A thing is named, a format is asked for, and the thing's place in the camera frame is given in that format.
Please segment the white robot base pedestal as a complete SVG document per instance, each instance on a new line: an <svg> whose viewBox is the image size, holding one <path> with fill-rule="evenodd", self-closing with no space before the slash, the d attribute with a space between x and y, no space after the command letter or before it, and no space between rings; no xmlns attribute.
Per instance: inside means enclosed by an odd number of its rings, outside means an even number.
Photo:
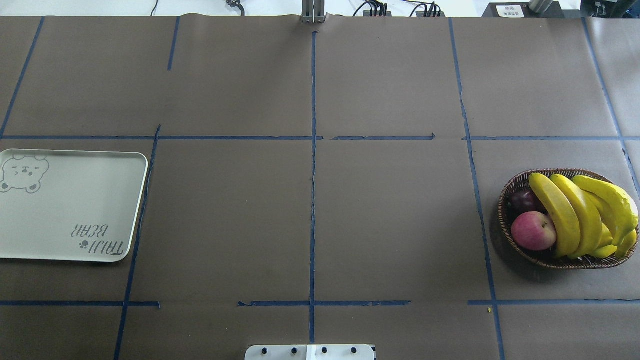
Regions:
<svg viewBox="0 0 640 360"><path fill-rule="evenodd" d="M376 360L370 344L266 344L252 345L245 360Z"/></svg>

